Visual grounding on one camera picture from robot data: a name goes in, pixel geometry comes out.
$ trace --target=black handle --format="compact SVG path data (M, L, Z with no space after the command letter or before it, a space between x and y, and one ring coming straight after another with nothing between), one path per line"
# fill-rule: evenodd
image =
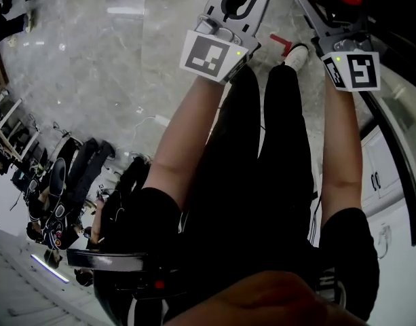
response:
M373 187L373 190L374 190L374 191L376 191L376 190L377 190L377 188L375 187L375 184L374 184L374 182L373 182L373 174L372 174L372 176L371 176L371 181L372 181L372 187Z
M378 172L375 173L375 181L377 182L378 188L381 189L381 185L379 184Z

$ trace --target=red tape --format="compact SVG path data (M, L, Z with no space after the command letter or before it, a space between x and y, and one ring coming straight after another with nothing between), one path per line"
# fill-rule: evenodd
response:
M280 42L282 45L284 45L282 57L286 57L292 47L292 42L282 39L280 36L274 34L271 34L269 37L272 38L274 41Z

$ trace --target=glass panel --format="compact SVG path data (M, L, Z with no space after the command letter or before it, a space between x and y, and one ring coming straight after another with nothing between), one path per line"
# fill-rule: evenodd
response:
M381 66L381 91L374 92L409 161L416 181L416 87Z

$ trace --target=gray floor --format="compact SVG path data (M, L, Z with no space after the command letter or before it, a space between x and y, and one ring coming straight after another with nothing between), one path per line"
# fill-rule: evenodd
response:
M185 34L207 0L14 1L9 17L35 8L37 26L19 34L14 48L1 42L1 53L11 96L23 98L23 112L36 117L43 145L53 150L60 139L52 129L55 121L78 139L108 140L117 148L117 162L130 151L154 156L193 81L178 61ZM131 14L113 13L115 7L127 7ZM269 69L282 60L283 48L270 33L293 42L309 43L312 37L293 0L271 0L257 35L263 47L251 62L262 98ZM299 80L309 141L319 162L323 79L322 63L312 52ZM288 94L279 88L279 95ZM363 125L371 115L355 97ZM283 110L287 107L279 107L279 114Z

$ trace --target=marble floor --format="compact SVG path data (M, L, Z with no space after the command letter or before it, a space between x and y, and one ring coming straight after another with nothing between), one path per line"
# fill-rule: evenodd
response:
M162 133L193 81L178 67L185 34L207 0L14 0L9 17L35 9L37 26L19 34L15 47L0 43L10 94L22 98L22 117L36 120L41 144L54 149L61 134L106 139L116 163L130 151L154 156ZM274 33L309 43L312 31L293 0L271 0L257 38L262 48L251 66L261 98L269 69L283 46ZM303 115L314 158L321 161L324 71L312 52L299 74ZM371 117L356 96L360 124ZM279 114L287 107L278 107Z

